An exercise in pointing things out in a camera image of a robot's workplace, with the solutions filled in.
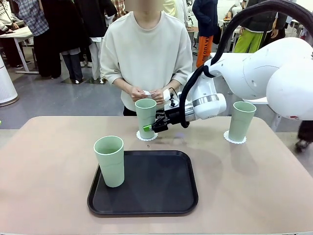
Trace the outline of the person's left hand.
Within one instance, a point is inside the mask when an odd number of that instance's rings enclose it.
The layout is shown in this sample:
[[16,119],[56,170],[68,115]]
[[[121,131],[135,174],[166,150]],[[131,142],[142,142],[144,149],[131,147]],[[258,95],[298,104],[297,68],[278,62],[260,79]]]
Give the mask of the person's left hand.
[[163,89],[152,90],[150,93],[151,98],[157,103],[157,105],[164,103]]

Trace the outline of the person's right hand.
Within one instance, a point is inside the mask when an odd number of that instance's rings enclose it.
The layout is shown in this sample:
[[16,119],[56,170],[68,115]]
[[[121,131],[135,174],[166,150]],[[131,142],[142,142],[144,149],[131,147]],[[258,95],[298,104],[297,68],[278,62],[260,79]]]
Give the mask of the person's right hand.
[[144,99],[144,98],[147,98],[148,96],[144,93],[143,90],[141,90],[140,88],[138,87],[134,87],[134,86],[131,86],[131,89],[130,89],[130,93],[129,95],[131,96],[133,102],[136,102],[140,99]]

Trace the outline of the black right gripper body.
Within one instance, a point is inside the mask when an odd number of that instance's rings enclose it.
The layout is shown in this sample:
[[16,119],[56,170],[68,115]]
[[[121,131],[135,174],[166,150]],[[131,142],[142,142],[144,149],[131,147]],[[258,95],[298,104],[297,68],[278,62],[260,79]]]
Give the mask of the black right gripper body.
[[181,118],[180,118],[180,112],[179,109],[169,109],[165,110],[165,116],[166,116],[166,124],[180,124]]

